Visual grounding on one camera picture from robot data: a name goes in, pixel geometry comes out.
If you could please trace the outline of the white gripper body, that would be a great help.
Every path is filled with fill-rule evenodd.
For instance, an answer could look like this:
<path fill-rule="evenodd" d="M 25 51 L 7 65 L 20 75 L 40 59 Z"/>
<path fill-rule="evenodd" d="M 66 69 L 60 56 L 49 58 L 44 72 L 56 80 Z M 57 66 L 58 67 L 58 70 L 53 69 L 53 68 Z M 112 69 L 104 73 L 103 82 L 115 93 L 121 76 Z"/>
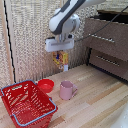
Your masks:
<path fill-rule="evenodd" d="M 55 37 L 49 37 L 45 40 L 45 50 L 47 52 L 67 50 L 73 47 L 74 36 L 72 34 L 61 34 Z"/>

